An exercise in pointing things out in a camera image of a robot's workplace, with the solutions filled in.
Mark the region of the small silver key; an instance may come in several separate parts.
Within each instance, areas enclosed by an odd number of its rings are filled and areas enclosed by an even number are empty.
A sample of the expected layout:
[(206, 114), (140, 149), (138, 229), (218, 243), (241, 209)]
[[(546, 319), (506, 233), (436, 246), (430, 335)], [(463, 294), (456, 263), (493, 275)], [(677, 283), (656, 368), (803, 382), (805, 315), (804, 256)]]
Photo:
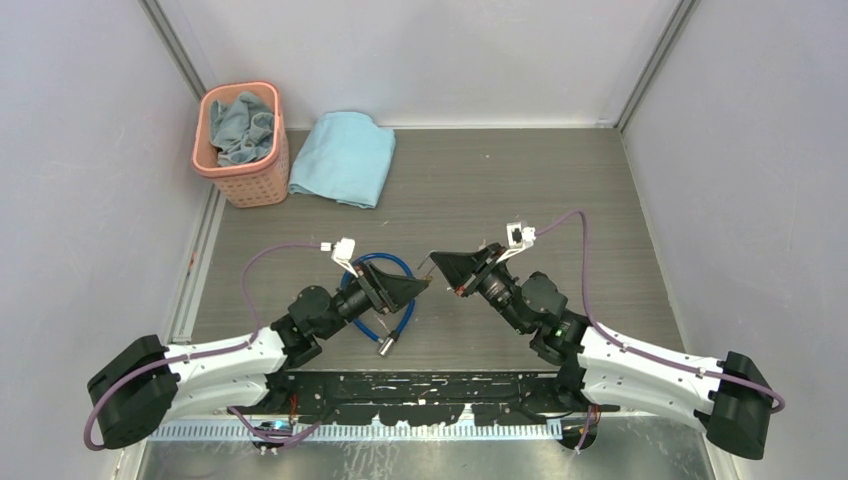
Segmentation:
[(431, 257), (426, 257), (421, 264), (418, 266), (417, 272), (419, 277), (431, 277), (433, 275), (434, 270), (436, 269), (436, 264)]

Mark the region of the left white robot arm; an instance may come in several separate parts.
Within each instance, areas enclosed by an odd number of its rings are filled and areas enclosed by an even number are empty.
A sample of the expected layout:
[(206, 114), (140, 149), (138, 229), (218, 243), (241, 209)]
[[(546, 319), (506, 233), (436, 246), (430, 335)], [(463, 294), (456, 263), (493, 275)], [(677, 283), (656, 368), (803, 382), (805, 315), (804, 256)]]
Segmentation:
[(200, 345), (164, 345), (137, 338), (87, 383), (93, 411), (84, 443), (93, 451), (135, 444), (160, 425), (229, 407), (285, 409), (291, 385), (279, 377), (316, 356), (327, 340), (369, 310), (396, 313), (430, 284), (390, 274), (370, 262), (355, 267), (345, 286), (329, 292), (307, 286), (287, 313), (250, 335)]

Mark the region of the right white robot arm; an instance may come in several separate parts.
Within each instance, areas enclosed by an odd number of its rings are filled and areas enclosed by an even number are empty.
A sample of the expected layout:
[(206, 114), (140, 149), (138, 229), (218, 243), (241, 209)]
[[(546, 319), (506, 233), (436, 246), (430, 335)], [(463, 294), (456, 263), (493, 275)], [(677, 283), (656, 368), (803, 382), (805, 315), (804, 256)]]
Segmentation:
[(570, 310), (546, 274), (520, 281), (506, 253), (493, 243), (429, 257), (456, 295), (481, 296), (517, 333), (532, 337), (530, 348), (558, 369), (553, 389), (562, 407), (643, 411), (689, 426), (737, 457), (763, 458), (774, 400), (750, 357), (698, 357), (622, 335)]

